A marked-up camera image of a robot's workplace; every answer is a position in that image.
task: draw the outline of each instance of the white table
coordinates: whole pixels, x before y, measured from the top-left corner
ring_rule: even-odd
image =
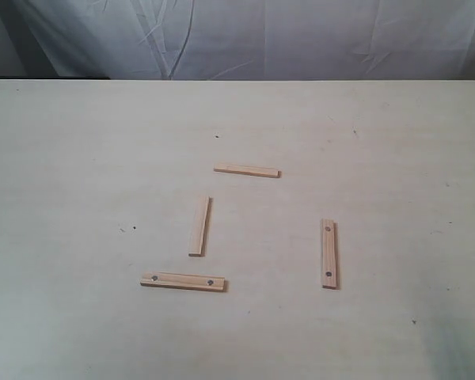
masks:
[[[148,271],[229,287],[140,287]],[[475,379],[475,82],[0,82],[15,378]]]

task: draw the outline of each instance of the white fabric backdrop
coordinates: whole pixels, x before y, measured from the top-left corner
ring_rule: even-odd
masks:
[[[60,75],[475,78],[475,0],[15,0]]]

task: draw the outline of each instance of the wooden stick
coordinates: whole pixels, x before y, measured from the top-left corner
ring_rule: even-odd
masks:
[[[194,225],[192,228],[192,237],[190,238],[190,250],[188,255],[192,257],[201,257],[204,254],[204,241],[206,239],[207,213],[211,198],[202,196],[199,200]]]
[[[233,173],[233,174],[245,174],[247,176],[256,176],[256,177],[279,178],[279,170],[256,168],[253,166],[216,164],[214,171],[223,172],[223,173]]]
[[[322,287],[338,288],[334,221],[322,219]]]
[[[144,287],[172,287],[191,291],[224,291],[225,278],[213,275],[180,275],[177,273],[154,272],[142,275]]]

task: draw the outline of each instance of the wooden piece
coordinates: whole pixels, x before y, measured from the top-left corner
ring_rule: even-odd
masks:
[[[213,275],[180,275],[177,273],[154,272],[142,275],[144,287],[173,287],[193,291],[224,291],[225,278]]]
[[[322,219],[322,287],[338,288],[334,221]]]
[[[279,178],[279,170],[277,169],[256,168],[253,166],[217,164],[215,165],[214,171],[233,174],[245,174],[247,176],[256,177]]]
[[[197,207],[192,236],[190,238],[190,250],[188,255],[192,257],[201,257],[204,251],[204,241],[206,240],[207,213],[209,211],[211,198],[202,196]]]

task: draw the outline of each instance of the wooden slat with holes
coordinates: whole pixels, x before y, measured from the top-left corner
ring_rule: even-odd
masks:
[[[217,164],[214,167],[214,171],[233,174],[245,174],[247,176],[256,177],[279,178],[279,170],[277,169],[257,168],[254,166]]]
[[[322,287],[338,288],[334,221],[322,219]]]
[[[201,257],[204,254],[204,240],[206,239],[207,213],[209,211],[211,198],[202,196],[197,206],[196,216],[190,237],[190,250],[188,255],[191,257]]]
[[[214,275],[152,272],[142,275],[141,285],[144,287],[172,287],[192,291],[224,291],[225,278]]]

